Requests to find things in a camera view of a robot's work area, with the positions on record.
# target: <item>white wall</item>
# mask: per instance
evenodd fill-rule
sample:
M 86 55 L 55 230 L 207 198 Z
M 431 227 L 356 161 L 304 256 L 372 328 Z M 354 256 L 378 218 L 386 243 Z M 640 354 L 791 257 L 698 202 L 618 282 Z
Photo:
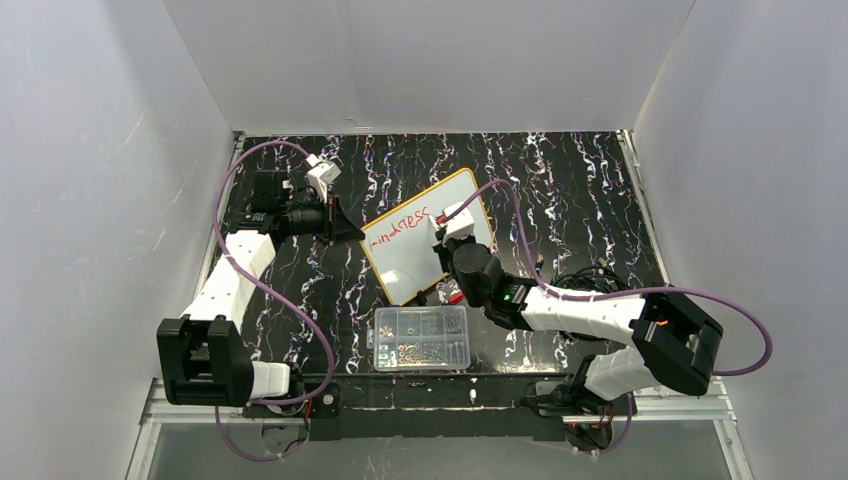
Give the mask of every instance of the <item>white wall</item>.
M 232 135 L 161 3 L 0 5 L 0 477 L 123 478 Z
M 165 0 L 251 134 L 630 128 L 694 0 Z
M 739 299 L 774 336 L 727 379 L 757 478 L 848 471 L 848 4 L 698 1 L 636 122 L 673 281 Z M 721 368 L 761 341 L 720 309 Z

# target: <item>robotic arm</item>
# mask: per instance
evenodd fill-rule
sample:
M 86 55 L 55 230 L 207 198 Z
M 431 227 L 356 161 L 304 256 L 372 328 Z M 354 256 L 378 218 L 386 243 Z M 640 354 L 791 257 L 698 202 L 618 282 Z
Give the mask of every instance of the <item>robotic arm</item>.
M 344 215 L 329 185 L 339 175 L 334 163 L 314 155 L 306 174 L 313 195 L 301 191 L 284 171 L 258 171 L 249 211 L 237 217 L 226 237 L 237 263 L 259 277 L 286 238 L 314 235 L 326 245 L 359 241 L 365 235 Z M 240 332 L 254 285 L 221 257 L 200 294 L 180 318 L 165 319 L 156 339 L 163 382 L 172 404 L 244 406 L 251 399 L 281 397 L 292 388 L 291 366 L 251 359 Z
M 445 217 L 459 206 L 446 208 Z M 612 354 L 587 356 L 570 382 L 525 399 L 539 414 L 595 414 L 628 392 L 659 385 L 687 395 L 706 393 L 723 329 L 685 295 L 562 300 L 532 278 L 505 272 L 500 260 L 476 243 L 474 219 L 467 209 L 443 223 L 431 217 L 431 223 L 436 230 L 433 249 L 442 270 L 456 280 L 468 304 L 481 307 L 495 324 L 592 335 L 625 346 Z M 595 295 L 548 288 L 567 295 Z

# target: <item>black marble table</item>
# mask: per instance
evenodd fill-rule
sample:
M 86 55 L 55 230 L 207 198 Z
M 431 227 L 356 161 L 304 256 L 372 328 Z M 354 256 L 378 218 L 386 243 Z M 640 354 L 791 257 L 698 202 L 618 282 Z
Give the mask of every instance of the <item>black marble table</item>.
M 603 259 L 631 286 L 662 281 L 614 132 L 277 138 L 299 143 L 339 165 L 342 174 L 333 190 L 359 226 L 470 167 L 478 185 L 502 178 L 517 190 L 531 248 L 545 258 L 544 278 Z M 249 138 L 244 148 L 268 139 Z M 250 198 L 255 170 L 281 169 L 302 176 L 306 168 L 302 156 L 289 149 L 254 154 L 236 173 L 225 225 Z M 519 260 L 507 195 L 492 191 L 483 199 L 504 268 L 527 274 L 532 265 Z M 333 368 L 338 378 L 389 375 L 374 371 L 366 345 L 374 310 L 388 302 L 358 243 L 324 247 L 308 237 L 287 241 L 262 279 L 316 320 L 336 352 Z M 452 281 L 444 281 L 437 291 L 444 300 L 458 290 Z M 511 378 L 563 374 L 573 372 L 584 355 L 615 348 L 603 342 L 571 342 L 556 332 L 507 331 L 476 309 L 468 310 L 468 321 L 471 366 L 454 373 Z M 309 328 L 258 290 L 242 330 L 254 359 L 294 362 L 315 378 L 326 371 L 327 359 Z

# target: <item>gray floor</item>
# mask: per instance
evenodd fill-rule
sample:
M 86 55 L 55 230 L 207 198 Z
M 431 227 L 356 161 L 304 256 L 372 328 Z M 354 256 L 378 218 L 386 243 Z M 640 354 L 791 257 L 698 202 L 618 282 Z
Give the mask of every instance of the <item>gray floor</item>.
M 226 428 L 243 449 L 265 451 L 260 426 Z M 294 432 L 284 435 L 294 438 Z M 150 478 L 730 479 L 712 421 L 634 422 L 627 441 L 598 460 L 562 445 L 521 438 L 358 439 L 314 442 L 283 463 L 255 463 L 227 450 L 214 425 L 168 424 Z

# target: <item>red handwriting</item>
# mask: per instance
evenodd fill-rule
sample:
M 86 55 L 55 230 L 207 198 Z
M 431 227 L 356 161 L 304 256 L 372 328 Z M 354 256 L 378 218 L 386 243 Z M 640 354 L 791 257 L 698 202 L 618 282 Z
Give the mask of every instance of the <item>red handwriting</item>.
M 400 233 L 404 230 L 409 230 L 409 229 L 415 228 L 418 225 L 421 225 L 421 221 L 427 219 L 427 217 L 429 215 L 430 215 L 430 212 L 427 211 L 427 207 L 424 207 L 421 210 L 416 210 L 414 215 L 407 215 L 406 218 L 397 222 L 397 224 L 392 222 L 390 224 L 391 227 L 392 227 L 392 231 L 389 232 L 389 233 L 384 233 L 384 234 L 380 235 L 379 237 L 377 237 L 376 240 L 372 241 L 371 245 L 370 245 L 371 251 L 373 252 L 374 247 L 377 246 L 377 245 L 382 245 L 384 243 L 391 242 L 392 238 L 394 238 L 394 236 L 397 235 L 398 233 Z

